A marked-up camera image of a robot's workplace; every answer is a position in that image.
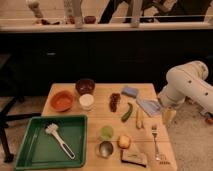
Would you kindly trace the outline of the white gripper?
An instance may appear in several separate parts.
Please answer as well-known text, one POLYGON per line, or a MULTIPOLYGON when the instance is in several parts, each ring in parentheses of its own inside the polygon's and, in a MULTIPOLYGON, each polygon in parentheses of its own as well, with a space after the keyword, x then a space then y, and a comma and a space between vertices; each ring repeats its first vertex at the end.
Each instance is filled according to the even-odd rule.
MULTIPOLYGON (((185 96, 173 87, 164 87, 158 94, 158 99, 163 107, 177 107, 185 101, 185 96)), ((175 109, 165 108, 162 113, 163 124, 169 125, 176 113, 175 109)))

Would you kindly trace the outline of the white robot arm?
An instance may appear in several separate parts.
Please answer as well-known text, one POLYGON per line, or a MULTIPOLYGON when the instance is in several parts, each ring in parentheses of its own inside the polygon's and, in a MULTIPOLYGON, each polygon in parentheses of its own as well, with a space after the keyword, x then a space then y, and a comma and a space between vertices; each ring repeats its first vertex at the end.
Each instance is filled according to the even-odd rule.
POLYGON ((205 81, 208 74, 207 65, 201 61, 188 62, 168 70, 167 84, 158 94, 164 125, 173 120, 176 115, 175 108, 182 104, 186 97, 213 114, 213 86, 205 81))

